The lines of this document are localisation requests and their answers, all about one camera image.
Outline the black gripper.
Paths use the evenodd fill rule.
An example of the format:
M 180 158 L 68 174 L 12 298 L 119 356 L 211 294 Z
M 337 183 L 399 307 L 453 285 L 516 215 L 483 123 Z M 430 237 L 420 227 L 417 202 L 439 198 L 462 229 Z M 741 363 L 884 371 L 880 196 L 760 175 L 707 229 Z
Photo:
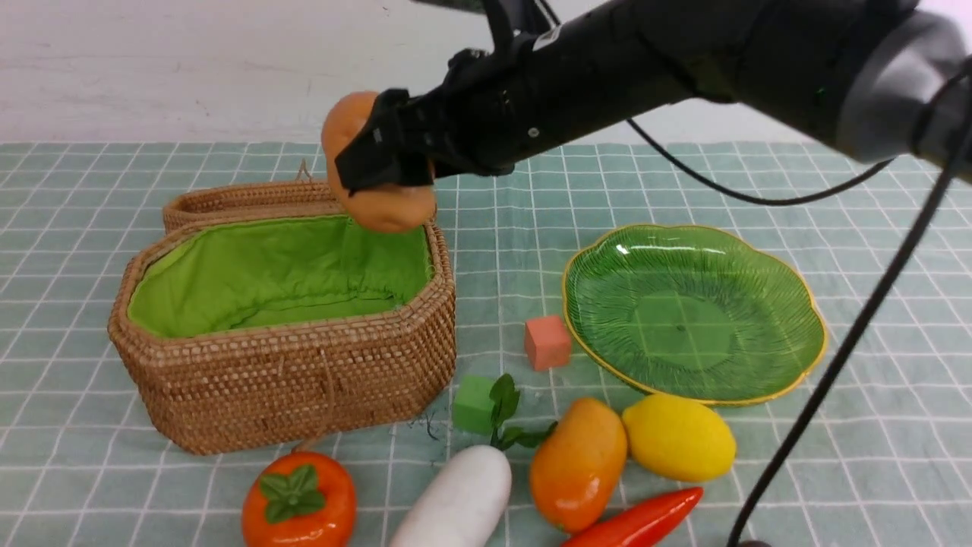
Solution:
M 579 49 L 561 34 L 517 36 L 503 51 L 466 49 L 441 84 L 379 93 L 338 153 L 347 191 L 431 186 L 435 176 L 510 172 L 579 135 Z

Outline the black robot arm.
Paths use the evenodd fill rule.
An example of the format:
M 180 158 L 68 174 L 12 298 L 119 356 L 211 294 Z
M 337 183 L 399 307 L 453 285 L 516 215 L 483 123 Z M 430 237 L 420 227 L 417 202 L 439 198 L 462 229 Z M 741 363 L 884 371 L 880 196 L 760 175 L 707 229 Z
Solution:
M 552 24 L 538 1 L 447 1 L 486 14 L 440 86 L 389 89 L 334 158 L 350 191 L 498 176 L 656 108 L 742 103 L 861 163 L 945 166 L 970 85 L 961 28 L 914 1 L 608 1 Z

